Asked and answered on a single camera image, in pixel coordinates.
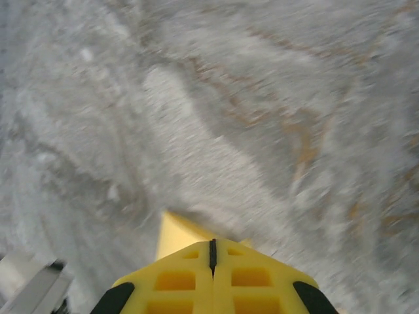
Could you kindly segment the aluminium cross rail frame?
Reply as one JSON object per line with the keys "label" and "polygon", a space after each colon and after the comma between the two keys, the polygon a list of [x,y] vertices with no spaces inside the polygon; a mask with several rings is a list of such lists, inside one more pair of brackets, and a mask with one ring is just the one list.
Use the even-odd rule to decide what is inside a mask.
{"label": "aluminium cross rail frame", "polygon": [[45,264],[23,251],[0,253],[0,314],[72,314],[72,282],[56,260]]}

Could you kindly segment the yellow paper sheet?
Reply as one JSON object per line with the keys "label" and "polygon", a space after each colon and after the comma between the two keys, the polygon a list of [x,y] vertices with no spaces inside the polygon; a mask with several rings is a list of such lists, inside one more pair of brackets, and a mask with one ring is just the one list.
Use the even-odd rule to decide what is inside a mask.
{"label": "yellow paper sheet", "polygon": [[155,260],[165,258],[197,242],[206,242],[206,262],[209,263],[208,242],[219,237],[219,234],[181,215],[164,211],[161,217]]}

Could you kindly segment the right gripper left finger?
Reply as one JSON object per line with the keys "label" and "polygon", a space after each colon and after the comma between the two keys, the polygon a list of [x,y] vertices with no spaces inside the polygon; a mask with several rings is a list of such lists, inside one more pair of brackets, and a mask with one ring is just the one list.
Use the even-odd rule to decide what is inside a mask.
{"label": "right gripper left finger", "polygon": [[118,279],[94,314],[213,314],[213,241],[201,241]]}

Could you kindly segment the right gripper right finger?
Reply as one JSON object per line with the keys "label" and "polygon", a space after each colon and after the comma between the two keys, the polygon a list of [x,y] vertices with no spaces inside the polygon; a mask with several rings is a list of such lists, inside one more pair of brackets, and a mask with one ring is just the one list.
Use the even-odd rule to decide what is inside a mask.
{"label": "right gripper right finger", "polygon": [[211,241],[213,314],[337,314],[309,275],[227,239]]}

